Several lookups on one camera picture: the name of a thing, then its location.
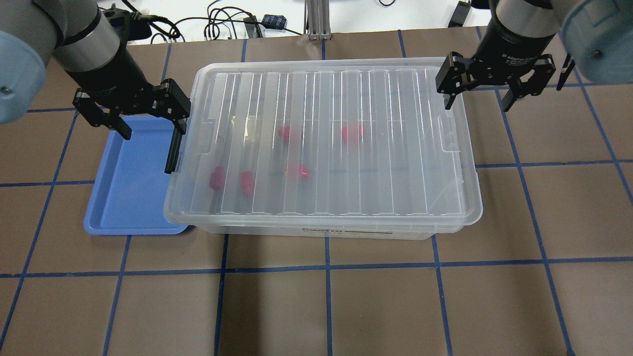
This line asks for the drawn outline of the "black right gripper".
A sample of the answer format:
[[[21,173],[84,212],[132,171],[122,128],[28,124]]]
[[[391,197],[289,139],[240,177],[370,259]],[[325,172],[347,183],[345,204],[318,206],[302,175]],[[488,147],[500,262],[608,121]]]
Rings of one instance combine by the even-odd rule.
[[[539,95],[549,83],[556,67],[550,54],[530,59],[527,65],[512,66],[502,58],[500,63],[473,56],[465,58],[450,52],[436,75],[436,91],[444,95],[445,110],[450,110],[457,95],[479,86],[508,86],[502,97],[502,110],[509,112],[520,95]]]

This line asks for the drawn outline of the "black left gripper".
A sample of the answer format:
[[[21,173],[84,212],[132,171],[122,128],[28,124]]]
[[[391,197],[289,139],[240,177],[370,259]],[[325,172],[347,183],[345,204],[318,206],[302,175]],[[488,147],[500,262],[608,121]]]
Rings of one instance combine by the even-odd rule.
[[[89,124],[105,124],[104,107],[118,114],[149,114],[173,120],[179,135],[187,133],[190,99],[174,79],[164,79],[156,86],[138,75],[75,74],[73,79],[79,86],[73,106]],[[115,131],[124,140],[133,135],[122,117],[115,119]]]

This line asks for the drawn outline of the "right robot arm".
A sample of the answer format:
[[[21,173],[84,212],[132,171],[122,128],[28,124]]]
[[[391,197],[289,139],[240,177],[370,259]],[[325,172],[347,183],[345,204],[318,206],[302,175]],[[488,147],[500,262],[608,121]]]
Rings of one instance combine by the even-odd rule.
[[[527,95],[540,95],[555,73],[545,53],[560,36],[567,53],[557,90],[572,70],[598,84],[632,82],[633,14],[630,0],[473,0],[491,19],[476,52],[450,52],[436,76],[445,109],[464,91],[507,86],[504,111]]]

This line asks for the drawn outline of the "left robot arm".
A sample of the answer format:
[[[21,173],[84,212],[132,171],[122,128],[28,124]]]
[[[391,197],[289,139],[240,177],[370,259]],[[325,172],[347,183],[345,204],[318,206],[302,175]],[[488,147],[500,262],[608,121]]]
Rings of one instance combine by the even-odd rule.
[[[167,18],[101,9],[94,0],[3,0],[0,11],[2,124],[27,113],[54,59],[77,84],[72,104],[92,127],[129,140],[123,117],[148,114],[172,122],[176,136],[186,133],[190,99],[173,79],[151,84],[127,49],[129,41],[151,37],[155,22],[178,38]]]

